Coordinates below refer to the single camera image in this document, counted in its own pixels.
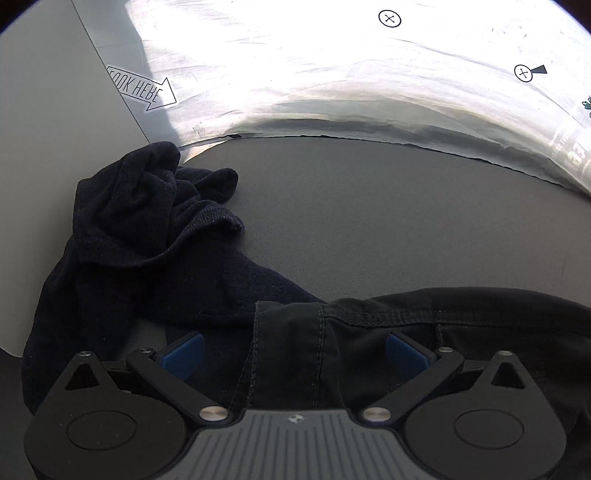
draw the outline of metal screw head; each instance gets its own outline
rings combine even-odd
[[[363,411],[363,418],[367,421],[374,423],[380,421],[387,421],[392,417],[392,414],[387,408],[383,407],[370,407]]]
[[[199,416],[206,421],[220,421],[228,417],[228,411],[224,407],[212,405],[210,407],[202,408]]]

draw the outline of navy cloth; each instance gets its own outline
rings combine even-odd
[[[202,320],[219,331],[248,328],[257,300],[318,301],[233,246],[244,225],[220,204],[234,194],[238,174],[179,161],[174,144],[158,142],[78,184],[73,235],[43,285],[22,356],[33,414],[77,352],[113,360],[136,317],[190,329]],[[215,365],[216,351],[228,355],[223,338],[209,338]]]

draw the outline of stitching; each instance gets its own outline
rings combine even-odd
[[[438,323],[435,331],[437,332],[437,340],[439,341],[439,346],[443,346],[443,334],[441,332],[441,323]]]
[[[238,377],[238,383],[236,384],[236,390],[234,390],[234,395],[232,396],[232,400],[230,401],[230,406],[229,406],[229,410],[232,411],[234,408],[234,401],[236,400],[236,395],[238,394],[238,388],[240,388],[240,386],[242,385],[242,379],[244,378],[244,370],[246,370],[246,365],[248,364],[248,361],[250,359],[252,355],[252,342],[251,342],[251,346],[248,349],[248,355],[246,356],[246,360],[244,362],[244,364],[242,365],[242,371],[240,372],[240,377]]]
[[[255,380],[256,380],[256,351],[258,349],[258,320],[259,320],[259,303],[256,303],[255,324],[252,334],[252,369],[251,369],[251,384],[248,387],[248,399],[246,407],[251,408],[255,398]]]
[[[322,371],[322,357],[324,355],[324,330],[326,327],[326,320],[320,308],[320,304],[316,305],[318,310],[319,322],[319,334],[318,334],[318,350],[316,352],[316,377],[312,382],[313,389],[313,400],[312,408],[318,408],[318,400],[320,397],[320,373]]]

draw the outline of circle with x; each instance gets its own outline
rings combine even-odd
[[[392,10],[382,10],[379,13],[378,18],[382,25],[385,25],[386,27],[390,28],[395,28],[402,23],[400,15],[398,15],[396,12]]]

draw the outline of jeans seam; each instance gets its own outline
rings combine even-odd
[[[322,357],[324,355],[324,334],[326,330],[326,319],[322,313],[320,305],[317,306],[319,315],[319,333],[318,333],[318,348],[316,352],[316,376],[312,383],[313,397],[312,408],[318,408],[318,401],[320,397],[320,374],[322,373]]]
[[[258,320],[259,320],[259,304],[256,303],[255,321],[252,333],[252,366],[251,366],[251,383],[248,387],[248,399],[246,407],[251,408],[255,398],[255,381],[256,381],[256,351],[258,349]]]

